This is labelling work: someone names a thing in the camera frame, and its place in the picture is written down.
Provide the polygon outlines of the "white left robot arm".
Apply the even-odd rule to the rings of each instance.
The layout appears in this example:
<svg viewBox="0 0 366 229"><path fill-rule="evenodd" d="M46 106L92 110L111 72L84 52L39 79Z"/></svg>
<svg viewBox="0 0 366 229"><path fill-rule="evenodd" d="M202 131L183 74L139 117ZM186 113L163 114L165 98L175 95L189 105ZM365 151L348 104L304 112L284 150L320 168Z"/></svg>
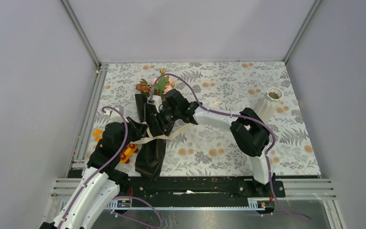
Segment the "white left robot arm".
<svg viewBox="0 0 366 229"><path fill-rule="evenodd" d="M128 192L128 175L116 169L120 154L131 142L141 140L147 125L130 117L105 126L102 138L91 154L84 175L70 200L42 229L89 229L115 196Z"/></svg>

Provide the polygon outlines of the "peach flower bouquet black wrap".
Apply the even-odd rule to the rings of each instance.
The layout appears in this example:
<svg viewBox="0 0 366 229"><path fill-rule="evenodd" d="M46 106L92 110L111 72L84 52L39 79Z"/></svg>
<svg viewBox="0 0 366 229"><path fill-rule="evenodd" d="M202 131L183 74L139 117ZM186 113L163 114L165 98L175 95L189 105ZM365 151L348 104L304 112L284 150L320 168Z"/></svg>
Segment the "peach flower bouquet black wrap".
<svg viewBox="0 0 366 229"><path fill-rule="evenodd" d="M162 125L155 120L157 108L148 104L148 99L153 92L154 96L161 98L161 105L167 107L168 103L164 98L165 94L174 88L174 82L169 76L163 76L161 79L153 78L150 82L141 79L136 84L135 102L138 117L141 122L148 125L144 135L145 142L141 144L135 162L135 171L143 178L157 182L163 166L166 153L166 137L173 129L174 122Z"/></svg>

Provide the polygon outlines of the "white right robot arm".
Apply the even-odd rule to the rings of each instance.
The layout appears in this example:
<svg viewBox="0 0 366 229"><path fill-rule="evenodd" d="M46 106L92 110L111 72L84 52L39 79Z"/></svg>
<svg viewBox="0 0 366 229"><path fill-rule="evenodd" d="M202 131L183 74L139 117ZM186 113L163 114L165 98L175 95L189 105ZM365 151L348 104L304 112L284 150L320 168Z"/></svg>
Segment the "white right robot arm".
<svg viewBox="0 0 366 229"><path fill-rule="evenodd" d="M272 172L264 154L272 133L254 110L246 107L240 113L232 114L208 108L198 101L188 102L175 89L166 93L164 101L158 102L158 98L155 95L149 98L144 109L145 119L153 136L165 134L177 120L229 131L238 148L251 159L256 194L265 197L273 191Z"/></svg>

